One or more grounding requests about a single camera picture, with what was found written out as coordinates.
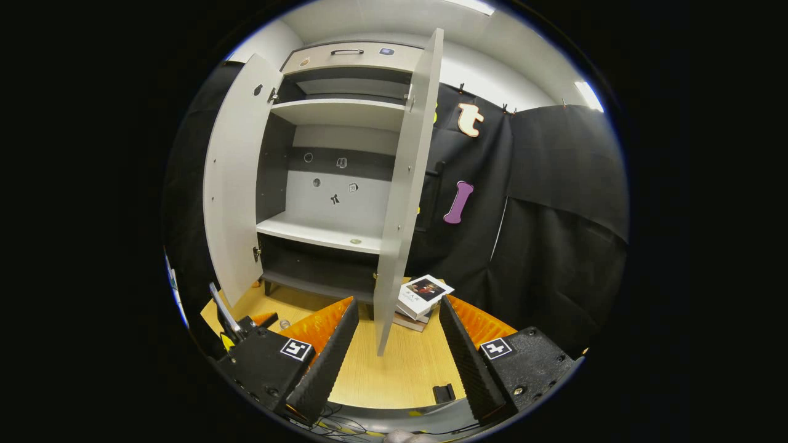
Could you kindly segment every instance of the ceiling light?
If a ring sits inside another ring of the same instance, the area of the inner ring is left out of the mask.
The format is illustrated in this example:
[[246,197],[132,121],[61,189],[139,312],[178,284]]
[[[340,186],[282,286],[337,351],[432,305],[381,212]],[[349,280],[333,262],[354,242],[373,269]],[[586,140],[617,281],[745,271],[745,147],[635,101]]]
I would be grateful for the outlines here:
[[604,110],[602,109],[602,103],[599,103],[599,99],[597,98],[597,95],[593,93],[588,82],[576,81],[574,82],[574,86],[576,86],[578,91],[580,91],[580,94],[582,94],[583,98],[585,99],[585,102],[589,104],[589,107],[604,112]]
[[478,11],[480,13],[485,14],[486,16],[491,16],[495,12],[495,8],[488,5],[484,2],[479,2],[479,0],[445,0],[449,3],[454,3],[456,5],[465,6],[466,8],[471,8],[474,11]]

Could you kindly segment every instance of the stack of books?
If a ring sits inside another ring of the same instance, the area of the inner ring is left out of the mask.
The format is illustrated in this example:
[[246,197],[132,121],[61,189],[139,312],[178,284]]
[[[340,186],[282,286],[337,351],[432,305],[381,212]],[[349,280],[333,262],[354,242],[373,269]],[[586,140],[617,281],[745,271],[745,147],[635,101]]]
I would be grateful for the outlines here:
[[394,312],[394,323],[419,332],[432,315],[440,298],[454,289],[431,275],[415,278],[400,288]]

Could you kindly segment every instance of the open cabinet door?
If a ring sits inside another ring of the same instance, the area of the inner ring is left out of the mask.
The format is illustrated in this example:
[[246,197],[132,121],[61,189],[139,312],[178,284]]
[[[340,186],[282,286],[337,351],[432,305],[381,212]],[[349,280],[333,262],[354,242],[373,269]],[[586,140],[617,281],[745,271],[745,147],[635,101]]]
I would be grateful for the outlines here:
[[424,171],[429,142],[433,136],[433,116],[440,83],[443,34],[443,29],[438,28],[429,39],[424,53],[416,63],[411,89],[405,102],[373,298],[375,341],[379,356],[383,355],[388,332],[392,327],[394,308],[405,274],[407,255],[411,249],[418,201],[424,185]]
[[282,74],[257,54],[232,82],[210,134],[203,180],[208,251],[230,306],[262,274],[255,254],[255,186],[262,134]]

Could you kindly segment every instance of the white cabinet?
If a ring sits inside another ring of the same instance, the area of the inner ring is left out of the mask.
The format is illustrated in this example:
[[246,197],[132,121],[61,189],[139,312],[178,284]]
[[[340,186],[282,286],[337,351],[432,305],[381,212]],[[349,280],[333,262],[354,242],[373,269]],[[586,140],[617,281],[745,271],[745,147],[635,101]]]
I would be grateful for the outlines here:
[[[244,66],[214,123],[203,199],[230,304],[260,275],[355,296],[374,306],[382,355],[424,181],[442,48],[437,29],[423,49],[330,43],[294,51],[282,73],[257,55]],[[273,88],[278,99],[268,101]]]

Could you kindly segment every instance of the cabinet drawer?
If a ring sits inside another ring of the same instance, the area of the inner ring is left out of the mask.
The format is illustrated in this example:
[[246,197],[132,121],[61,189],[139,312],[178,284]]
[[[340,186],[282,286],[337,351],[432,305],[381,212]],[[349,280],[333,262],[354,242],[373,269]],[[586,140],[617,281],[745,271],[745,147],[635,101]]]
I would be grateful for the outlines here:
[[[381,52],[387,52],[381,51],[383,49],[393,53],[382,54]],[[284,63],[282,73],[288,75],[312,69],[345,67],[391,69],[411,73],[423,52],[421,48],[395,43],[327,43],[294,51]]]

